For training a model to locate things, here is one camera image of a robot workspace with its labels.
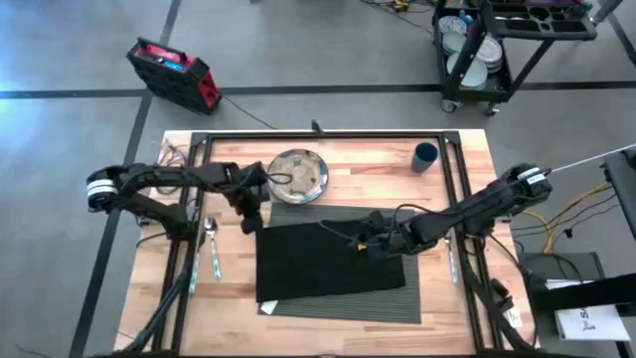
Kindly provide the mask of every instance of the wooden tabletop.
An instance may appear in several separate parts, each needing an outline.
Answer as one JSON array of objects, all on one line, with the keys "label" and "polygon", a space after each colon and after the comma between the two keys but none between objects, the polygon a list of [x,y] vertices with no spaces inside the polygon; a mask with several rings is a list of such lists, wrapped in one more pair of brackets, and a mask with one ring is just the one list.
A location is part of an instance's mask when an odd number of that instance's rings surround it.
[{"label": "wooden tabletop", "polygon": [[[473,192],[497,178],[483,130],[459,130]],[[190,131],[167,131],[173,145],[190,143]],[[310,139],[310,140],[215,140],[212,160],[239,166],[262,161],[290,148],[317,152],[329,167],[327,191],[315,201],[320,205],[394,208],[402,203],[441,210],[448,206],[441,161],[422,174],[409,170],[414,147],[425,139]],[[457,193],[461,193],[455,156],[449,152]],[[166,204],[178,193],[150,196]],[[261,213],[269,220],[270,203]],[[223,279],[212,274],[209,243],[201,251],[196,292],[190,297],[183,355],[441,355],[474,352],[472,334],[461,283],[452,282],[448,247],[443,241],[418,256],[421,324],[315,319],[257,314],[254,299],[255,259],[253,234],[240,231],[240,217],[218,194],[207,194],[203,214],[220,223],[217,234]],[[153,226],[142,237],[162,232]],[[508,225],[498,224],[495,236],[512,252]],[[163,238],[144,243],[137,251],[115,348],[130,342],[157,307],[168,257]],[[510,258],[497,245],[488,244],[486,259],[491,277],[500,280],[514,297],[523,326],[519,331],[532,341],[534,321],[524,283]],[[481,303],[484,337],[489,333]],[[171,332],[168,320],[167,331]]]}]

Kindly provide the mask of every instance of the cart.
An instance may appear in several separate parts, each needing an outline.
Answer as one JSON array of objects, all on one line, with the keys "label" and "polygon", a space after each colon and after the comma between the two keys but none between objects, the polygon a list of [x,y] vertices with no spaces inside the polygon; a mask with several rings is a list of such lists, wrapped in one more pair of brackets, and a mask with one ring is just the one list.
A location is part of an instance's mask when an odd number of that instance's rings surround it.
[{"label": "cart", "polygon": [[[569,15],[572,13],[571,5],[473,1],[476,6],[447,6],[446,0],[438,0],[435,6],[432,25],[442,92],[440,106],[445,112],[455,111],[463,102],[485,101],[488,103],[485,115],[493,116],[499,111],[495,106],[510,100],[554,41],[589,41],[596,38],[596,30],[586,16],[577,18]],[[461,10],[472,16],[474,23],[468,27],[466,42],[449,74],[438,23],[444,16],[459,16]],[[491,36],[501,45],[501,69],[489,74],[486,83],[478,89],[464,87],[461,81],[486,36]],[[505,38],[543,41],[515,79],[506,57]]]}]

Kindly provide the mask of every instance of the black placemat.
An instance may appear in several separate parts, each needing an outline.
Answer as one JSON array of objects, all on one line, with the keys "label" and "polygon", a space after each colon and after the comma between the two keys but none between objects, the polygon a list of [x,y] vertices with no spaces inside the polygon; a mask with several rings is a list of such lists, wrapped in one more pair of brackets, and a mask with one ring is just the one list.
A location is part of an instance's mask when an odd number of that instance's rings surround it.
[{"label": "black placemat", "polygon": [[[291,206],[274,203],[269,226],[315,222],[317,220],[363,219],[371,211],[380,210],[389,217],[392,209],[337,206]],[[400,211],[406,219],[412,211]],[[405,286],[370,292],[303,297],[278,300],[272,315],[357,319],[380,322],[421,323],[419,312],[419,274],[417,257],[402,257]]]}]

